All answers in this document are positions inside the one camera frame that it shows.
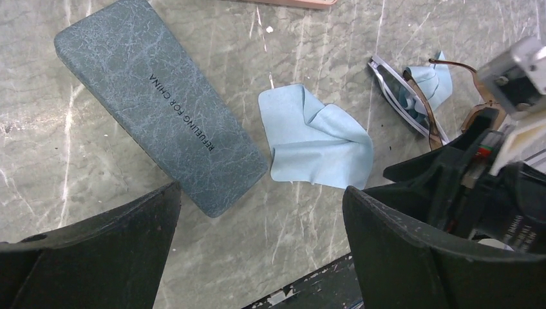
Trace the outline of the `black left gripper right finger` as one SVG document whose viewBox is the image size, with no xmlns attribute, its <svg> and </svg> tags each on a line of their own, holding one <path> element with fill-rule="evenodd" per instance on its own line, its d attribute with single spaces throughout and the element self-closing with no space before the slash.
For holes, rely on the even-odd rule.
<svg viewBox="0 0 546 309">
<path fill-rule="evenodd" d="M 348 187 L 343 218 L 366 308 L 544 308 L 545 256 L 446 234 Z"/>
</svg>

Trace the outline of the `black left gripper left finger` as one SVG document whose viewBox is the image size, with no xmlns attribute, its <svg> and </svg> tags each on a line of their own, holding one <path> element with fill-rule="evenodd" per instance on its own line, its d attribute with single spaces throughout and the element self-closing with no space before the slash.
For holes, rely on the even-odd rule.
<svg viewBox="0 0 546 309">
<path fill-rule="evenodd" d="M 180 214 L 169 183 L 17 243 L 1 243 L 2 308 L 152 308 Z"/>
</svg>

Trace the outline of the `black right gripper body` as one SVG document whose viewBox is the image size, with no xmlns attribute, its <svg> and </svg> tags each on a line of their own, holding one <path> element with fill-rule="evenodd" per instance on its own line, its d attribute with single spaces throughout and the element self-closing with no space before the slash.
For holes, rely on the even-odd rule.
<svg viewBox="0 0 546 309">
<path fill-rule="evenodd" d="M 545 250 L 545 173 L 524 161 L 491 174 L 505 135 L 478 112 L 445 146 L 384 170 L 385 205 L 460 238 L 484 234 L 522 252 Z"/>
</svg>

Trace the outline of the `light blue cleaning cloth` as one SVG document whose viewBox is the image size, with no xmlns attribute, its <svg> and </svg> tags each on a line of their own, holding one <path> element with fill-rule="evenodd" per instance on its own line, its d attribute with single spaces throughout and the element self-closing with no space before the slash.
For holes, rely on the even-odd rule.
<svg viewBox="0 0 546 309">
<path fill-rule="evenodd" d="M 258 104 L 274 181 L 365 188 L 373 143 L 349 113 L 323 104 L 302 84 L 266 90 Z"/>
</svg>

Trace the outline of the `pink glasses case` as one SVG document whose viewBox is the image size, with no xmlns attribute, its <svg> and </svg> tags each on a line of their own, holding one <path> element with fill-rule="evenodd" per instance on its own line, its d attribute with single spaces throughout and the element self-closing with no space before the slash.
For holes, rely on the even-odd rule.
<svg viewBox="0 0 546 309">
<path fill-rule="evenodd" d="M 245 0 L 247 2 L 264 3 L 270 5 L 294 6 L 324 10 L 336 4 L 337 0 Z"/>
</svg>

